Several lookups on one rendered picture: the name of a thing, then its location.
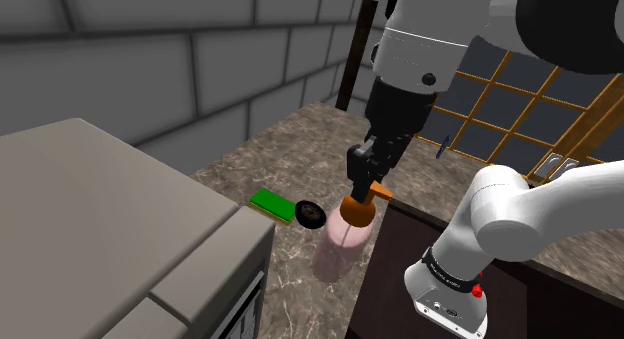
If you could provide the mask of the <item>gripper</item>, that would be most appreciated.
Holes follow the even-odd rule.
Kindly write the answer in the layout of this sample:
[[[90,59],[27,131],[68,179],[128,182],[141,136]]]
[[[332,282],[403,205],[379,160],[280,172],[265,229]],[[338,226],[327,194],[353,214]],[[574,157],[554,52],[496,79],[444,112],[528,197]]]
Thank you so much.
[[[365,109],[370,123],[366,141],[351,146],[346,155],[353,199],[363,203],[372,175],[383,178],[397,165],[412,138],[423,129],[436,99],[436,93],[412,93],[375,79]]]

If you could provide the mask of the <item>black round disc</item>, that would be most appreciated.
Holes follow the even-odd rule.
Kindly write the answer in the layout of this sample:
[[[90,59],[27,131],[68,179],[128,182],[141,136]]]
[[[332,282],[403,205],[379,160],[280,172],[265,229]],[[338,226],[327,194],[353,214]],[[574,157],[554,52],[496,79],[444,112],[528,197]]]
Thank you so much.
[[[325,211],[316,203],[307,200],[296,203],[295,217],[298,223],[307,229],[319,229],[327,221]]]

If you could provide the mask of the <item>pink soap dispenser orange pump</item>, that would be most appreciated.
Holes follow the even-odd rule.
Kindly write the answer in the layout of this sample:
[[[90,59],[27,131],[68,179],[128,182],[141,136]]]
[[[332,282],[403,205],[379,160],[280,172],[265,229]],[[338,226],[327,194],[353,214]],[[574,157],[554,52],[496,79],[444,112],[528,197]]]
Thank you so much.
[[[393,193],[374,181],[360,203],[347,194],[333,209],[321,228],[312,260],[313,275],[325,283],[335,283],[344,277],[360,258],[381,217],[375,198],[390,201]]]

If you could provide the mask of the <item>green and yellow sponge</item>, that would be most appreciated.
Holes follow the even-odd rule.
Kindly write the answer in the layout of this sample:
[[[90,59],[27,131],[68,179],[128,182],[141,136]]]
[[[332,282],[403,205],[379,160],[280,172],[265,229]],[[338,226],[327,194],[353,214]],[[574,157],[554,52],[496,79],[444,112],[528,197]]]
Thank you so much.
[[[267,188],[260,188],[250,197],[249,202],[285,225],[289,225],[295,217],[296,203]]]

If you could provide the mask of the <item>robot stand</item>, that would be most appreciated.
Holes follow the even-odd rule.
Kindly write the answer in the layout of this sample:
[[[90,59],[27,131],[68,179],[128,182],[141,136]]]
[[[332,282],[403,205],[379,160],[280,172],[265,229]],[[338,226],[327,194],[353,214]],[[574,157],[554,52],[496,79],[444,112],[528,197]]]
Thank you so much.
[[[404,285],[447,223],[389,203],[345,339],[461,339],[421,316]],[[484,271],[485,339],[624,339],[624,300],[536,261],[495,260]]]

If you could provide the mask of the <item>wooden lattice window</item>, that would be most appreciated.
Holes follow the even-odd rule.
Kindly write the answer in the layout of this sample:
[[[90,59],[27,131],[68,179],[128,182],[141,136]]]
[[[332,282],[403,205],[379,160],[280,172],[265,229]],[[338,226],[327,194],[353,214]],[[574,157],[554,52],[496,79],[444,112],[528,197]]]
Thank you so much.
[[[583,162],[624,114],[624,73],[582,75],[475,38],[421,140],[538,185]]]

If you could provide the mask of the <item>grey box appliance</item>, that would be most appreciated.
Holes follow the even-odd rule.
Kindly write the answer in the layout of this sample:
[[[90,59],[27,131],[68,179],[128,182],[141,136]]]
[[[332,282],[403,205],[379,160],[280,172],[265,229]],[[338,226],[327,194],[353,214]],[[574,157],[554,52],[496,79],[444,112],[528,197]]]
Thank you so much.
[[[0,137],[0,339],[257,339],[274,222],[81,119]]]

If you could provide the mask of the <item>dark wooden post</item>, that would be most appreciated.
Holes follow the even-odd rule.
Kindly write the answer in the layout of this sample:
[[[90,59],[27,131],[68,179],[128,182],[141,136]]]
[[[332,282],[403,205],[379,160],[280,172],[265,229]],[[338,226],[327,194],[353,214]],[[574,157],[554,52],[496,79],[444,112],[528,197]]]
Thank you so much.
[[[335,107],[346,111],[362,61],[378,2],[362,0]]]

